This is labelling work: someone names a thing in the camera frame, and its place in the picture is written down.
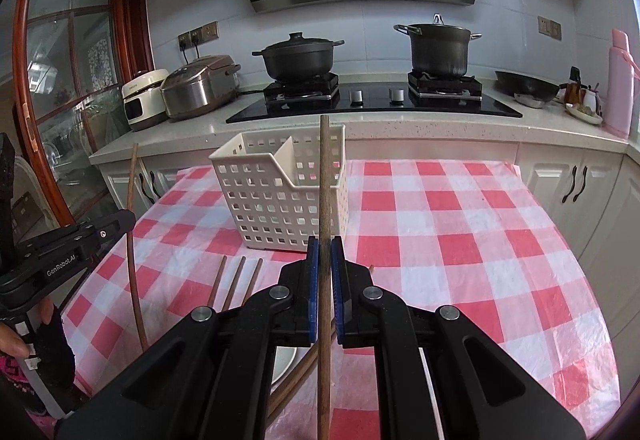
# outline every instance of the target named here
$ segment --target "red and white checkered tablecloth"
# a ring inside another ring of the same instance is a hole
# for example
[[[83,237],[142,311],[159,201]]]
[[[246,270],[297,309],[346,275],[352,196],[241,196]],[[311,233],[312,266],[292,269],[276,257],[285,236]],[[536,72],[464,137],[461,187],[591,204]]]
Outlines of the red and white checkered tablecloth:
[[[458,306],[593,435],[620,405],[609,333],[574,255],[514,168],[501,162],[348,162],[348,260],[375,265],[376,285],[412,306]],[[255,291],[302,255],[246,248],[213,168],[184,172],[134,230],[138,286],[150,341],[207,301],[223,254],[248,258],[232,306],[257,258]],[[140,354],[124,240],[88,278],[64,317],[78,379],[90,391]],[[231,283],[226,268],[214,307]],[[332,357],[333,440],[378,437],[372,351]],[[316,436],[312,374],[267,432]]]

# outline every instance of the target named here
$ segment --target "stove knob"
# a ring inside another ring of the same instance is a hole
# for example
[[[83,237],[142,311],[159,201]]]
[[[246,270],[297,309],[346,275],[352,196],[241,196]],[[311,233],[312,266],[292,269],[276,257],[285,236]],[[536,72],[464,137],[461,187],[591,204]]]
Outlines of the stove knob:
[[[351,90],[349,100],[352,104],[362,104],[362,90]]]
[[[389,101],[392,104],[402,104],[404,102],[404,90],[389,88]]]

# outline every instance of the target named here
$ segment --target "pink bottle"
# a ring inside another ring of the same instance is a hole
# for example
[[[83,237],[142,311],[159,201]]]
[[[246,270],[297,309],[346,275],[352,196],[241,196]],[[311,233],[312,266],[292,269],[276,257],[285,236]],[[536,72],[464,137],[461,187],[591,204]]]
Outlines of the pink bottle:
[[[613,30],[613,46],[609,49],[609,92],[604,109],[604,126],[609,133],[628,138],[634,106],[634,77],[640,79],[640,68],[629,53],[629,36]]]

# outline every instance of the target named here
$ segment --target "finger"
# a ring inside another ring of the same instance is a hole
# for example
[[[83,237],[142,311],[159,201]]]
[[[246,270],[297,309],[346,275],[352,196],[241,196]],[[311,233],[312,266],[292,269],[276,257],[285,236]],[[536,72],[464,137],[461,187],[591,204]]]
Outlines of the finger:
[[[29,357],[27,345],[17,333],[4,324],[0,324],[0,352],[19,359]]]
[[[51,318],[53,317],[53,302],[48,295],[38,303],[38,315],[44,324],[48,325],[51,322]]]

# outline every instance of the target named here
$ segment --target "black cabinet handle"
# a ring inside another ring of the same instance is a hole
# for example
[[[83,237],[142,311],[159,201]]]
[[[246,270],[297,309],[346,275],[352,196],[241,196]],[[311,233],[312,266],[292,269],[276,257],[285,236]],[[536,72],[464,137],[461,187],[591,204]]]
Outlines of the black cabinet handle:
[[[574,189],[575,189],[575,174],[577,172],[578,172],[578,166],[574,165],[574,171],[572,172],[572,175],[574,176],[574,182],[571,184],[571,190],[567,194],[564,195],[564,198],[562,198],[562,203],[563,204],[566,202],[566,200],[569,197],[569,195],[574,192]]]
[[[584,188],[587,187],[587,166],[584,166],[584,169],[582,170],[582,176],[584,178],[584,180],[582,181],[582,189],[580,189],[580,192],[574,196],[574,203],[578,201],[578,196],[580,196],[584,192]]]
[[[156,189],[156,175],[154,175],[153,171],[149,171],[149,176],[151,176],[151,189],[158,198],[161,198],[158,190]]]
[[[145,195],[146,199],[149,200],[152,204],[155,204],[156,201],[151,196],[146,194],[146,191],[145,191],[145,177],[142,175],[142,173],[138,173],[138,176],[140,177],[140,187],[142,187],[142,194]]]

